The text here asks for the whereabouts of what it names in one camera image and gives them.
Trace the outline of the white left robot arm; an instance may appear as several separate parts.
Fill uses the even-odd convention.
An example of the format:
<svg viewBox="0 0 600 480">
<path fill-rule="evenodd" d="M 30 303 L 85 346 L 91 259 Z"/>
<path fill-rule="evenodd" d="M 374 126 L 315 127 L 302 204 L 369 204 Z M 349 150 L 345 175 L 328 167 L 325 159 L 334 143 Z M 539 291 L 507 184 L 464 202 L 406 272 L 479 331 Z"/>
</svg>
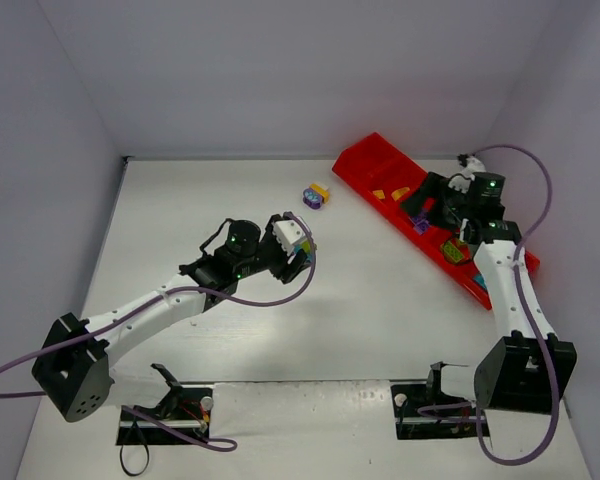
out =
<svg viewBox="0 0 600 480">
<path fill-rule="evenodd" d="M 225 219 L 226 236 L 213 252 L 179 266 L 170 280 L 107 313 L 54 321 L 32 375 L 65 421 L 87 418 L 118 391 L 115 365 L 131 350 L 172 325 L 234 301 L 240 281 L 262 272 L 283 284 L 314 269 L 315 244 L 303 220 L 273 215 L 264 228 Z"/>
</svg>

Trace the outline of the cyan green lego cluster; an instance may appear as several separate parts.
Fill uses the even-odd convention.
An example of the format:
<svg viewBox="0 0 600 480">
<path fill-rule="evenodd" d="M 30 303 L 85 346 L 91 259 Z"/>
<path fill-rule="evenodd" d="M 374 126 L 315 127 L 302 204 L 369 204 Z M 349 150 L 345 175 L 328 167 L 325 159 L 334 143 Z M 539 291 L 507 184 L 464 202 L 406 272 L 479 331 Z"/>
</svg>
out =
<svg viewBox="0 0 600 480">
<path fill-rule="evenodd" d="M 294 253 L 296 255 L 303 253 L 305 255 L 304 263 L 310 265 L 315 259 L 315 245 L 309 238 L 303 238 L 302 241 L 294 247 Z"/>
</svg>

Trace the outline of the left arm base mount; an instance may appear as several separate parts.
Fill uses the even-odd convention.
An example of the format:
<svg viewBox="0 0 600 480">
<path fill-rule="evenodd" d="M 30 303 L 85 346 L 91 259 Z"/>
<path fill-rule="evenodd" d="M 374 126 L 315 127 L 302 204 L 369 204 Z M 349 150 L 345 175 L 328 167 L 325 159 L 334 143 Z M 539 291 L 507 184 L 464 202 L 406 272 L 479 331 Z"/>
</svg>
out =
<svg viewBox="0 0 600 480">
<path fill-rule="evenodd" d="M 168 392 L 147 408 L 133 408 L 167 425 L 177 432 L 203 443 L 210 438 L 211 410 L 214 406 L 213 385 L 179 381 L 162 364 L 153 363 L 151 368 L 158 373 L 168 387 Z M 187 445 L 151 422 L 123 411 L 116 438 L 118 446 L 175 446 Z"/>
</svg>

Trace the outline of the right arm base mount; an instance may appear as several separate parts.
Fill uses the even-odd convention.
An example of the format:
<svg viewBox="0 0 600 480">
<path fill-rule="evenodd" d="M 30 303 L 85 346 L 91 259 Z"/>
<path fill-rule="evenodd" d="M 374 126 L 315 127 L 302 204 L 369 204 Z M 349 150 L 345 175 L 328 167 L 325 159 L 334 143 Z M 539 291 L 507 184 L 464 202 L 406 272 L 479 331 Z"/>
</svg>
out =
<svg viewBox="0 0 600 480">
<path fill-rule="evenodd" d="M 466 399 L 442 391 L 442 370 L 437 362 L 430 367 L 426 379 L 390 382 L 396 439 L 458 440 L 477 437 L 477 426 L 489 435 L 484 415 Z"/>
</svg>

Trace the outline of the orange curved lego brick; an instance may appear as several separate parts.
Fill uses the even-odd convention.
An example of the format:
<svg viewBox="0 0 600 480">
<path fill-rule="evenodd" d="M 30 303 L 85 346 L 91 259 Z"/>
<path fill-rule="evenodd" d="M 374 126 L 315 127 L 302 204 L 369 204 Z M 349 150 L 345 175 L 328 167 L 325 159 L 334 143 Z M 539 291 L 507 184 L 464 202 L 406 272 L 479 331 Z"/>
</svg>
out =
<svg viewBox="0 0 600 480">
<path fill-rule="evenodd" d="M 398 188 L 396 190 L 394 190 L 391 193 L 391 197 L 394 201 L 398 201 L 400 200 L 402 197 L 404 197 L 407 193 L 410 192 L 410 188 L 409 187 L 401 187 Z"/>
</svg>

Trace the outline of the purple rectangular lego brick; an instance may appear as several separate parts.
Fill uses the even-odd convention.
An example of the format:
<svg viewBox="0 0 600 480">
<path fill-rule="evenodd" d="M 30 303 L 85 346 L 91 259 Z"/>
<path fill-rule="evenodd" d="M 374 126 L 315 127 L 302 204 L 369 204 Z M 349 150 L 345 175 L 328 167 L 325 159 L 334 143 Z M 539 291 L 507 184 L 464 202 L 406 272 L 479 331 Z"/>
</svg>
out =
<svg viewBox="0 0 600 480">
<path fill-rule="evenodd" d="M 412 216 L 410 218 L 410 220 L 412 221 L 412 223 L 414 225 L 422 223 L 422 222 L 427 223 L 428 222 L 428 220 L 427 220 L 427 213 L 426 212 L 421 212 L 420 214 L 418 214 L 416 216 Z"/>
</svg>

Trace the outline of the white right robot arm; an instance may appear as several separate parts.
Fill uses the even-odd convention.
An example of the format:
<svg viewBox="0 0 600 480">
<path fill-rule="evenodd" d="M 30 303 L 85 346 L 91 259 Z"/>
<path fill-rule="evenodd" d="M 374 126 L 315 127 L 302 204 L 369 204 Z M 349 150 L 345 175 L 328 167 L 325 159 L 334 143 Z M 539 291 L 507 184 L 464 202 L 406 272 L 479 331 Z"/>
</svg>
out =
<svg viewBox="0 0 600 480">
<path fill-rule="evenodd" d="M 401 207 L 425 215 L 430 225 L 468 246 L 498 340 L 477 365 L 433 364 L 427 398 L 433 404 L 470 401 L 486 410 L 549 414 L 574 370 L 575 347 L 558 339 L 537 301 L 519 227 L 504 217 L 504 177 L 477 172 L 462 178 L 468 186 L 456 190 L 450 179 L 429 172 Z"/>
</svg>

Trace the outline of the purple half-round lego brick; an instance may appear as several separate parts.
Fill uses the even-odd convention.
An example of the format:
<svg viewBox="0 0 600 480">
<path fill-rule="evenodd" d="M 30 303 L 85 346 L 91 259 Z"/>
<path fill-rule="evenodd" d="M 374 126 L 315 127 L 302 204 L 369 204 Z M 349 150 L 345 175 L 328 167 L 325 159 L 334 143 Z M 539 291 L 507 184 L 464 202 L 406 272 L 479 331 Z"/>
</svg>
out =
<svg viewBox="0 0 600 480">
<path fill-rule="evenodd" d="M 430 225 L 427 222 L 421 222 L 414 225 L 414 230 L 418 235 L 423 235 L 430 228 Z"/>
</svg>

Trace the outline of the green long lego brick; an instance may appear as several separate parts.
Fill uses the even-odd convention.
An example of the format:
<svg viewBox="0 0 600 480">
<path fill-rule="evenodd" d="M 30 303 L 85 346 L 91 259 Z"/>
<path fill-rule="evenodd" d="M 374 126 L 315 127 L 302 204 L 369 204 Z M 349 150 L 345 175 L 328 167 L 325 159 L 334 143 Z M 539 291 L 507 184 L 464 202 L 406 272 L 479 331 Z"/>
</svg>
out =
<svg viewBox="0 0 600 480">
<path fill-rule="evenodd" d="M 440 251 L 443 258 L 453 265 L 461 265 L 470 259 L 467 244 L 456 238 L 451 238 L 442 243 Z"/>
</svg>

